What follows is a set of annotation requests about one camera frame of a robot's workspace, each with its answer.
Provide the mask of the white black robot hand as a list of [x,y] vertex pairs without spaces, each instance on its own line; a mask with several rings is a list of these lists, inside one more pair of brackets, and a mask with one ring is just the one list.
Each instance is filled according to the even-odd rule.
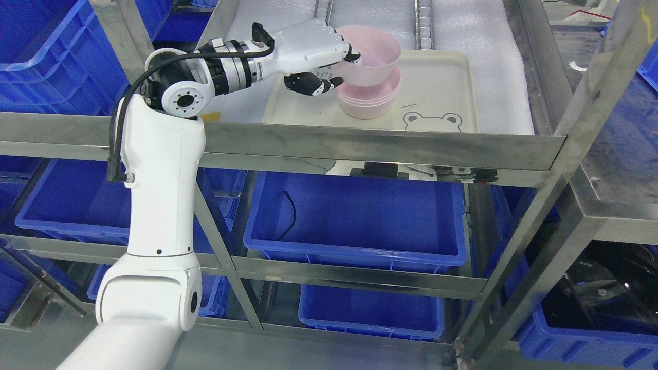
[[249,62],[253,83],[280,73],[287,89],[306,96],[319,96],[344,82],[342,77],[320,78],[312,72],[315,68],[341,61],[359,65],[361,59],[352,44],[318,18],[274,33],[266,31],[260,23],[253,23],[249,51],[266,53]]

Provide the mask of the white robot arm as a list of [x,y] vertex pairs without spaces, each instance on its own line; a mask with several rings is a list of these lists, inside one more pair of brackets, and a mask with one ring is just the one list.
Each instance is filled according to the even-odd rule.
[[205,149],[199,117],[212,98],[258,80],[275,52],[213,40],[196,52],[153,52],[112,116],[108,174],[130,189],[127,250],[106,272],[97,326],[60,369],[163,369],[198,317],[202,274],[193,251],[196,175]]

